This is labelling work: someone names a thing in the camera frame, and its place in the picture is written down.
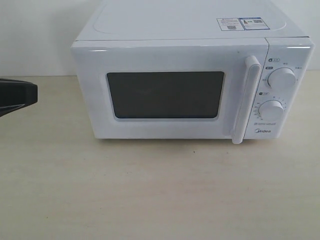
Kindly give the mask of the white Midea microwave body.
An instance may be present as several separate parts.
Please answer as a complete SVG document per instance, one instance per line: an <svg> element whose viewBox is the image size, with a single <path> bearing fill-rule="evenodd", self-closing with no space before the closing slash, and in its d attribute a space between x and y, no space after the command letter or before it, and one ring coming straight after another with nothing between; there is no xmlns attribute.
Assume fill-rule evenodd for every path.
<svg viewBox="0 0 320 240"><path fill-rule="evenodd" d="M269 30L221 31L217 19L260 17ZM76 41L161 41L265 39L268 52L261 70L244 140L278 138L314 50L311 38L269 0L104 0ZM269 75L291 69L296 84L276 91ZM276 121L263 120L259 107L267 101L282 104Z"/></svg>

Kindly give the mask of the white lower timer knob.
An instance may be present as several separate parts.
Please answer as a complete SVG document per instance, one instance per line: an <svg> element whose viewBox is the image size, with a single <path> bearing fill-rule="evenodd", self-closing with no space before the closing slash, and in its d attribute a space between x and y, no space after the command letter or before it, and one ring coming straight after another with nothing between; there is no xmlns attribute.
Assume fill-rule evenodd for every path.
<svg viewBox="0 0 320 240"><path fill-rule="evenodd" d="M279 101L269 100L259 107L258 113L265 121L277 121L284 114L284 108Z"/></svg>

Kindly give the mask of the white upper power knob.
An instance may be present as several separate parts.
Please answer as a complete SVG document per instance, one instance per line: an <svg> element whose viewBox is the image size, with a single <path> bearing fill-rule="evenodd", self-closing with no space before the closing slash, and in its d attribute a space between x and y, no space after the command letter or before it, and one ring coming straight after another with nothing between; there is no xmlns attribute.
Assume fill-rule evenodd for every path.
<svg viewBox="0 0 320 240"><path fill-rule="evenodd" d="M287 67L276 69L267 79L269 87L278 92L293 87L296 82L295 73Z"/></svg>

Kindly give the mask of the white microwave door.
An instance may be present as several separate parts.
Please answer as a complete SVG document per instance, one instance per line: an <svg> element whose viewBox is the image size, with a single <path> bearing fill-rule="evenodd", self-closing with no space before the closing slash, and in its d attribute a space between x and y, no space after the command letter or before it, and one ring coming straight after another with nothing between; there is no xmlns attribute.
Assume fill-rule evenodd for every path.
<svg viewBox="0 0 320 240"><path fill-rule="evenodd" d="M269 50L263 38L77 40L71 52L97 139L240 144Z"/></svg>

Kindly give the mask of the blue label sticker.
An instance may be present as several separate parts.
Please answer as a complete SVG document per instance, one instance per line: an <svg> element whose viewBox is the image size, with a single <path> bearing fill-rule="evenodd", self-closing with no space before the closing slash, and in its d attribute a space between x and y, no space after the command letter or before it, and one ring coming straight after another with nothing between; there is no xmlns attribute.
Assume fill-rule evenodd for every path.
<svg viewBox="0 0 320 240"><path fill-rule="evenodd" d="M239 21L246 31L270 29L261 17L240 17Z"/></svg>

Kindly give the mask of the white label sticker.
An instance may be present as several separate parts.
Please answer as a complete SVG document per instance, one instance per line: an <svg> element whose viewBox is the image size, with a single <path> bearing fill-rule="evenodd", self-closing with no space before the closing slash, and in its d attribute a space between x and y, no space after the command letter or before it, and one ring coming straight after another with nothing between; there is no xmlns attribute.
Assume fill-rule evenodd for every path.
<svg viewBox="0 0 320 240"><path fill-rule="evenodd" d="M223 32L245 30L238 18L218 18L217 22Z"/></svg>

